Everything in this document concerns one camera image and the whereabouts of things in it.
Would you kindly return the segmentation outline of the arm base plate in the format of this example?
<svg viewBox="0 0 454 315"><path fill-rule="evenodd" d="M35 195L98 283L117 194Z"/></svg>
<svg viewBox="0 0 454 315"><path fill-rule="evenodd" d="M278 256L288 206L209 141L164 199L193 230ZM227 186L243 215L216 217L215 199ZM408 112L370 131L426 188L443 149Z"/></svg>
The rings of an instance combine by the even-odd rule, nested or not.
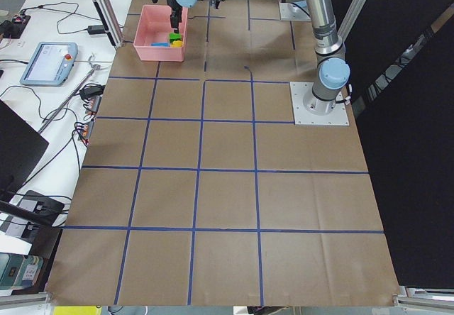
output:
<svg viewBox="0 0 454 315"><path fill-rule="evenodd" d="M296 126L349 126L344 103L322 101L312 92L313 82L290 82L292 110Z"/></svg>
<svg viewBox="0 0 454 315"><path fill-rule="evenodd" d="M306 1L279 3L279 14L281 21L311 21Z"/></svg>

